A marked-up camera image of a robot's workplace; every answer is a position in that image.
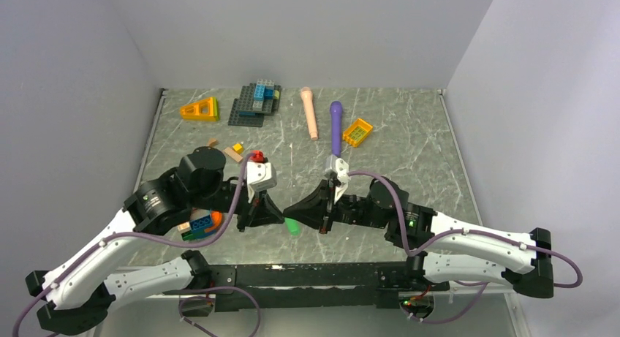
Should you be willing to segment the green key tag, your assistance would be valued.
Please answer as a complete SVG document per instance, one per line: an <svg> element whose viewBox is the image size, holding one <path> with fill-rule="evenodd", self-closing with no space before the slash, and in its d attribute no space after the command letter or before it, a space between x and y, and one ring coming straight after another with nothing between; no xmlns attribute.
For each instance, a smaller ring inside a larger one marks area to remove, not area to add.
<svg viewBox="0 0 620 337"><path fill-rule="evenodd" d="M300 235L300 227L296 220L285 217L284 223L287 227L287 230L289 231L289 234L291 234L292 236Z"/></svg>

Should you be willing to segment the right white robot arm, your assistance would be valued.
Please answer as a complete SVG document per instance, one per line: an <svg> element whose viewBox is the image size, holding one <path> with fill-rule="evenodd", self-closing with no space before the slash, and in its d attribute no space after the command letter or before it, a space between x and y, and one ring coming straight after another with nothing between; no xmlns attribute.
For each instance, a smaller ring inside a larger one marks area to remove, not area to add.
<svg viewBox="0 0 620 337"><path fill-rule="evenodd" d="M342 194L335 180L323 180L284 216L325 234L335 223L384 229L385 240L415 250L396 274L398 288L422 290L449 281L481 281L511 287L531 298L552 298L549 231L491 230L454 219L409 201L391 180L371 181L368 195Z"/></svg>

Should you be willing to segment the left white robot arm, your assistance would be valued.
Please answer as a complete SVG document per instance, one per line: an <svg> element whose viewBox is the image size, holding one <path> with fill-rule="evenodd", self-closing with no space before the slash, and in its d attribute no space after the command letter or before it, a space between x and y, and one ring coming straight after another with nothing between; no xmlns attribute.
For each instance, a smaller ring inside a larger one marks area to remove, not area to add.
<svg viewBox="0 0 620 337"><path fill-rule="evenodd" d="M101 323L114 309L169 291L199 293L215 284L200 253L224 233L233 219L238 229L281 224L284 219L268 196L276 169L259 151L241 162L236 177L225 178L225 155L196 148L157 179L143 183L110 223L72 258L49 271L26 277L31 307L52 336L76 336ZM161 265L117 274L122 261L149 242L170 245L166 234L188 222L194 210L218 211L224 219L205 240L180 242L183 254Z"/></svg>

